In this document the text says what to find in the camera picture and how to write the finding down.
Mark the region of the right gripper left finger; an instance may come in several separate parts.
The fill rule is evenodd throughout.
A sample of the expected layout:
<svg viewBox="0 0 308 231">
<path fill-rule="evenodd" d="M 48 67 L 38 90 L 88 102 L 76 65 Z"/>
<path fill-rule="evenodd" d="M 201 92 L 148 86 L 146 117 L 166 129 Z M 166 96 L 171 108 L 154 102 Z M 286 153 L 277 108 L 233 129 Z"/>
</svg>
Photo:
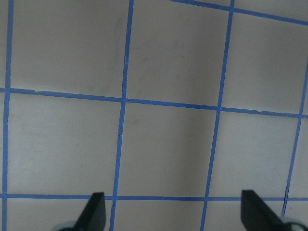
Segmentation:
<svg viewBox="0 0 308 231">
<path fill-rule="evenodd" d="M 93 193 L 73 226 L 74 231 L 103 231 L 106 226 L 105 196 Z"/>
</svg>

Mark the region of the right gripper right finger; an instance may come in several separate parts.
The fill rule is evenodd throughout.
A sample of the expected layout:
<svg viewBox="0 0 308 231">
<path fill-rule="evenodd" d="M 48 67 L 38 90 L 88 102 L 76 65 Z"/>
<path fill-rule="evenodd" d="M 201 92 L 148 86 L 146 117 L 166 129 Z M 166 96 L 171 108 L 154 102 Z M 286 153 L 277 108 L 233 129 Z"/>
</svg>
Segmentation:
<svg viewBox="0 0 308 231">
<path fill-rule="evenodd" d="M 253 190 L 242 190 L 241 222 L 247 231 L 289 230 L 289 226 Z"/>
</svg>

